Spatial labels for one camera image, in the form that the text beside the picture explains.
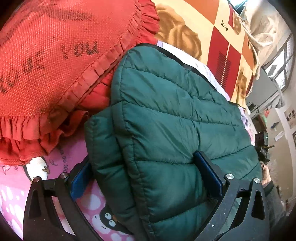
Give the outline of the person's right hand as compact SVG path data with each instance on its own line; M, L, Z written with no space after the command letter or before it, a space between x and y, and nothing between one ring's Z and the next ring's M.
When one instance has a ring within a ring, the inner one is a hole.
M269 171L267 164L265 164L265 163L261 164L261 169L262 169L261 183L262 183L263 187L266 187L272 181L271 176L270 176L270 171Z

